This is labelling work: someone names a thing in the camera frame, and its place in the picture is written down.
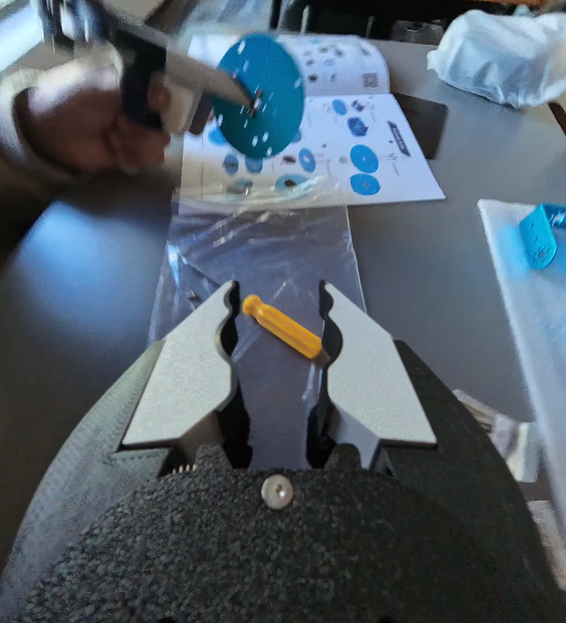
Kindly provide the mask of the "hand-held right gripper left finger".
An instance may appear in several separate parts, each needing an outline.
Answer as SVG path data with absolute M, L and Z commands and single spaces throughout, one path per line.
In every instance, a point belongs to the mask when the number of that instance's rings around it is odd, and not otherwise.
M 124 448 L 197 451 L 224 442 L 219 413 L 235 396 L 237 376 L 223 331 L 234 327 L 238 292 L 236 281 L 225 282 L 162 340 Z

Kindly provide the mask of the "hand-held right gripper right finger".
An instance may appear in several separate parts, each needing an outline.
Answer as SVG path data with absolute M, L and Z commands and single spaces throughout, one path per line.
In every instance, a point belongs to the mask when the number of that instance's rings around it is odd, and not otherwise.
M 436 448 L 437 437 L 392 335 L 334 285 L 321 284 L 325 392 L 335 444 L 355 446 L 372 469 L 381 446 Z

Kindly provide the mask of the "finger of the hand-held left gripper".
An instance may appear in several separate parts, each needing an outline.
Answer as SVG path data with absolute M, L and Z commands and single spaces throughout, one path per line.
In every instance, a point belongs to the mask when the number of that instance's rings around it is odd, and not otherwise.
M 172 87 L 187 89 L 195 95 L 208 93 L 232 104 L 252 105 L 254 99 L 231 74 L 171 48 L 166 49 L 165 79 Z

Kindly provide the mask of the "blue round metal disc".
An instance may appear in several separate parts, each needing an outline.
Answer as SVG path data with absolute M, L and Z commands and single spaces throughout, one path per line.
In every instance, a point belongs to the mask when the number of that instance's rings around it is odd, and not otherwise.
M 262 107 L 253 118 L 248 105 L 213 98 L 212 111 L 226 142 L 253 159 L 284 151 L 300 129 L 305 102 L 303 77 L 292 56 L 270 35 L 250 34 L 226 51 L 218 68 L 252 95 L 263 91 Z

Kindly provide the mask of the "orange handle screwdriver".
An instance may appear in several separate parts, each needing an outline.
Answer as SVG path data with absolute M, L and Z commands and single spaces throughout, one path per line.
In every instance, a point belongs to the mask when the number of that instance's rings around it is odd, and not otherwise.
M 242 311 L 266 331 L 310 361 L 330 362 L 321 338 L 276 307 L 250 294 L 242 302 Z

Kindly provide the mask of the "grey desk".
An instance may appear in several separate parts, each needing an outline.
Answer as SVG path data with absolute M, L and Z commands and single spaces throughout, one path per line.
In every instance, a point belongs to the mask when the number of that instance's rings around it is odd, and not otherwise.
M 547 108 L 515 112 L 426 68 L 428 46 L 377 44 L 397 92 L 447 105 L 446 200 L 352 207 L 370 315 L 452 388 L 531 407 L 477 203 L 566 204 L 566 140 Z M 54 201 L 0 275 L 0 539 L 88 409 L 143 353 L 170 222 L 165 175 L 114 177 Z

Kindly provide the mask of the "person's left hand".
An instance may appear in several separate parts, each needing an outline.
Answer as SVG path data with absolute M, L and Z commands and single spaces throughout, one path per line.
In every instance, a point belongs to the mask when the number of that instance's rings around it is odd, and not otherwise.
M 170 134 L 129 119 L 121 77 L 113 63 L 91 58 L 43 72 L 17 100 L 19 126 L 33 152 L 91 176 L 160 166 Z

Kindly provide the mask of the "pile of small screw bags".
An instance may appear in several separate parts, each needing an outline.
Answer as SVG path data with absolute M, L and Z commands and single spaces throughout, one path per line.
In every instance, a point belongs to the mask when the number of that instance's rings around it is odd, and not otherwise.
M 488 433 L 514 479 L 520 483 L 535 483 L 543 457 L 542 438 L 536 423 L 517 422 L 459 389 L 452 392 Z

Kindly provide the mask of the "clear plastic bag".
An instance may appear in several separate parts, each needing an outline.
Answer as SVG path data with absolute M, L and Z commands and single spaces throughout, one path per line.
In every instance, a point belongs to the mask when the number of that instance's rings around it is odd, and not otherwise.
M 225 282 L 255 294 L 321 336 L 319 284 L 333 284 L 366 311 L 346 207 L 212 214 L 173 204 L 163 245 L 148 343 L 165 337 Z M 232 354 L 251 414 L 307 411 L 317 401 L 311 363 L 239 313 Z

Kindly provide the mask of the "white foam sheet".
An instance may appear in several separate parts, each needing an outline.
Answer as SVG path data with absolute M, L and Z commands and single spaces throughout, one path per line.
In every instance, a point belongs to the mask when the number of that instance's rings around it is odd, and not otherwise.
M 520 224 L 537 207 L 489 199 L 477 206 L 566 530 L 566 229 L 552 230 L 556 253 L 533 268 Z

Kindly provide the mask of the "assembly guide booklet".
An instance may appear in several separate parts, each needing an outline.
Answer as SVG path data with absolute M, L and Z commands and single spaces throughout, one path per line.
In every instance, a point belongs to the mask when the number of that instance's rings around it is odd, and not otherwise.
M 218 68 L 226 51 L 247 35 L 195 34 L 188 54 Z M 226 213 L 445 198 L 374 44 L 355 35 L 270 36 L 303 77 L 298 133 L 278 155 L 249 158 L 226 142 L 212 111 L 200 136 L 184 138 L 183 201 Z

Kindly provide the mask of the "black flat pad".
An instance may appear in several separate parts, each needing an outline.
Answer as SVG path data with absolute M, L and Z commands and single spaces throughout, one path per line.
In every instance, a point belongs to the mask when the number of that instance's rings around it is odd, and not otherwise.
M 427 160 L 434 160 L 449 109 L 446 105 L 402 93 L 394 94 Z

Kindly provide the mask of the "white plastic bag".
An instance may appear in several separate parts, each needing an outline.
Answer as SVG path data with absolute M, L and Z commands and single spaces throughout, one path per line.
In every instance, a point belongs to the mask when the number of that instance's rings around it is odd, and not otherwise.
M 458 16 L 427 69 L 447 85 L 516 110 L 548 104 L 566 91 L 566 13 Z

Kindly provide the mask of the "large blue U bracket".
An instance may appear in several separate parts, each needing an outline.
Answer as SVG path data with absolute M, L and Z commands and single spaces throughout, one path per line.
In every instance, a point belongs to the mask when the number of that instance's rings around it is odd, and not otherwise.
M 558 251 L 556 231 L 566 232 L 566 206 L 539 204 L 519 224 L 521 241 L 530 268 L 542 270 Z

